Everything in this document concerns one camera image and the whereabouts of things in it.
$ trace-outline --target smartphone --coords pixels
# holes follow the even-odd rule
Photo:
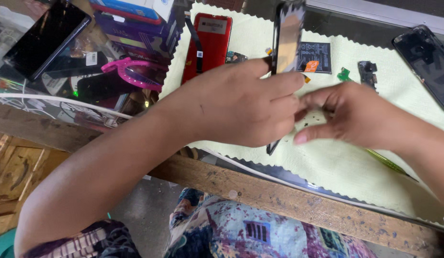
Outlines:
[[[100,100],[140,90],[141,88],[120,78],[115,70],[79,80],[76,99],[95,105]]]
[[[3,60],[34,81],[90,22],[87,13],[66,0],[57,0]]]
[[[424,25],[395,37],[392,44],[444,109],[444,45]]]
[[[193,24],[194,32],[187,23],[190,32],[196,33],[196,37],[192,35],[190,40],[182,84],[199,73],[204,73],[225,63],[232,22],[232,18],[228,16],[197,13]]]
[[[271,74],[297,71],[301,31],[305,18],[305,0],[281,3],[276,8],[273,32],[273,61]]]

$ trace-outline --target yellow cloth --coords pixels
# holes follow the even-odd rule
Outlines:
[[[197,12],[233,18],[228,50],[253,59],[266,56],[265,49],[271,47],[273,35],[271,21],[213,6],[193,4],[192,19]],[[160,98],[180,86],[189,41],[190,33],[184,28]],[[333,74],[307,73],[311,82],[297,91],[297,95],[339,83],[336,75],[341,67],[351,71],[351,79],[360,81],[357,62],[371,61],[378,67],[376,87],[381,97],[444,130],[444,111],[396,51],[357,44],[342,36],[326,37],[308,31],[303,32],[302,41],[331,43]],[[195,142],[189,146],[210,149],[225,156],[263,165],[282,166],[309,182],[335,193],[355,197],[369,204],[393,209],[413,217],[443,223],[444,208],[430,194],[425,184],[421,183],[419,186],[404,176],[394,173],[362,149],[333,140],[316,140],[302,146],[292,144],[294,133],[303,128],[305,123],[313,125],[323,121],[324,117],[320,112],[307,115],[295,125],[296,131],[282,139],[272,156],[266,154],[265,147],[248,148],[210,141]],[[398,156],[386,150],[379,152],[401,166],[411,176],[419,179]]]

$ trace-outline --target phone battery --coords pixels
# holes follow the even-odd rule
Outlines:
[[[315,73],[332,73],[330,43],[301,42],[297,51],[297,71],[305,71],[310,61],[319,61]]]

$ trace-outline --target barcode label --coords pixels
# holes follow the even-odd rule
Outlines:
[[[98,52],[87,53],[87,66],[98,64]]]

